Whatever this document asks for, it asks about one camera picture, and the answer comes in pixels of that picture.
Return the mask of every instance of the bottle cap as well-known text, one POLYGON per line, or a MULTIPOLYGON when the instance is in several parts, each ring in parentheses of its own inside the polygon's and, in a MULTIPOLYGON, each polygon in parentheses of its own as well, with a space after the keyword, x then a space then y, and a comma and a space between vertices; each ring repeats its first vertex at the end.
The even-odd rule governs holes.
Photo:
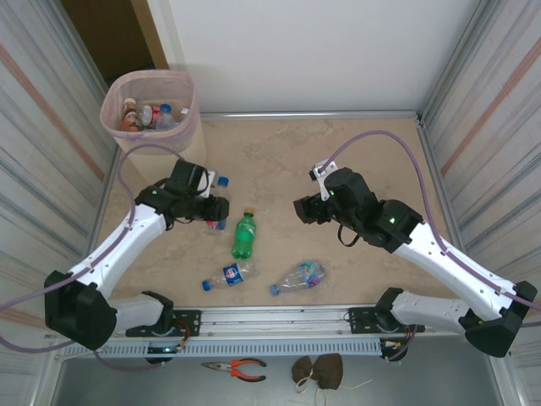
POLYGON ((276 285, 270 286, 270 292, 273 296, 278 296, 280 294, 280 291, 278 290, 278 287, 276 285))
POLYGON ((205 290, 206 292, 212 289, 212 285, 210 284, 210 281, 208 279, 204 280, 201 284, 203 285, 203 290, 205 290))
POLYGON ((219 186, 228 186, 229 185, 229 178, 226 178, 225 176, 220 176, 218 178, 218 185, 219 186))
POLYGON ((160 105, 160 111, 161 112, 171 112, 171 106, 169 106, 166 103, 163 103, 162 105, 160 105))

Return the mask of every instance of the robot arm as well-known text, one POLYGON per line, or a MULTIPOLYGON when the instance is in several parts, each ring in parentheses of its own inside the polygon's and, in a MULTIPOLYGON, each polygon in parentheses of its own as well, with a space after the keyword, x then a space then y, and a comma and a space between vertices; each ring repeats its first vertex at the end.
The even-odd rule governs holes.
POLYGON ((178 161, 170 178, 144 189, 135 199, 130 216, 89 256, 67 274, 54 271, 45 282, 51 286, 90 267, 76 282, 46 294, 46 325, 89 349, 102 346, 116 331, 153 326, 158 333, 172 326, 171 300, 153 292, 135 298, 110 299, 120 277, 141 251, 175 221, 220 221, 229 213, 229 202, 210 194, 216 173, 186 161, 178 161), (120 244, 117 237, 128 228, 120 244), (92 266, 92 261, 107 252, 92 266))
MULTIPOLYGON (((399 200, 377 200, 360 174, 349 168, 339 169, 334 162, 321 172, 324 162, 314 165, 309 173, 312 180, 318 181, 320 192, 294 202, 298 217, 307 224, 339 222, 341 242, 344 227, 357 233, 350 244, 342 242, 344 245, 353 246, 362 238, 420 266, 460 298, 430 298, 389 288, 376 305, 378 322, 383 327, 398 321, 458 332, 486 354, 505 356, 528 307, 495 292, 441 252, 430 226, 412 208, 399 200)), ((535 298, 537 289, 530 283, 515 284, 498 277, 451 244, 444 244, 505 291, 528 301, 535 298)))

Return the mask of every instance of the trash can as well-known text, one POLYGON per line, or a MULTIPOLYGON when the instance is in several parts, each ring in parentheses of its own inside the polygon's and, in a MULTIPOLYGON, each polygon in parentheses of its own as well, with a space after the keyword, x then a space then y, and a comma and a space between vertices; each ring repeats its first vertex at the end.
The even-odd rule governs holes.
MULTIPOLYGON (((107 92, 101 107, 100 120, 124 152, 137 145, 163 145, 179 153, 187 161, 205 165, 205 138, 195 85, 185 72, 140 70, 121 76, 107 92), (122 131, 123 104, 128 97, 135 99, 139 106, 169 104, 174 120, 180 121, 180 124, 165 131, 122 131), (183 108, 189 111, 181 121, 183 108)), ((156 148, 141 148, 130 154, 128 159, 149 184, 169 177, 177 160, 174 155, 156 148)))

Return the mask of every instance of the green soda bottle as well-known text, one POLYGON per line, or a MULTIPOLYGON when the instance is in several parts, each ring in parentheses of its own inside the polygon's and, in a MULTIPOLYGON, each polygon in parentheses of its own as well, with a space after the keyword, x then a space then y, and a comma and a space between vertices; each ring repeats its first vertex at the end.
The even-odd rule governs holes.
POLYGON ((254 209, 245 209, 244 217, 237 223, 235 228, 235 242, 231 248, 234 258, 243 260, 252 256, 252 244, 255 239, 254 209))

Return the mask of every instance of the beige floor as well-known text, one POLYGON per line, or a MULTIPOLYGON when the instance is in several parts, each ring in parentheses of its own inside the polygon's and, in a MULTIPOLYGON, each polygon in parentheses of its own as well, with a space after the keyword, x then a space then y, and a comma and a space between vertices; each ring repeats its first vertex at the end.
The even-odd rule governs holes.
MULTIPOLYGON (((153 290, 172 299, 176 306, 332 305, 374 303, 393 286, 416 294, 452 297, 426 272, 382 249, 362 241, 353 248, 343 247, 336 239, 335 223, 308 226, 295 215, 292 202, 317 192, 317 185, 307 174, 311 166, 353 135, 370 129, 393 131, 413 149, 427 180, 437 226, 446 235, 413 120, 205 123, 207 167, 228 176, 231 182, 232 204, 225 235, 204 235, 199 222, 178 224, 145 249, 113 295, 124 297, 153 290), (258 234, 253 260, 260 274, 233 288, 204 292, 201 281, 234 262, 229 254, 233 228, 247 206, 256 209, 258 234), (306 259, 323 261, 328 268, 327 280, 310 291, 272 297, 269 285, 306 259)), ((379 199, 402 200, 424 215, 412 164, 394 141, 383 136, 361 140, 336 162, 361 173, 379 199)), ((145 186, 132 167, 127 166, 124 172, 135 188, 145 186)), ((102 239, 127 210, 128 198, 115 183, 102 239)), ((352 234, 345 232, 344 239, 350 237, 352 234)))

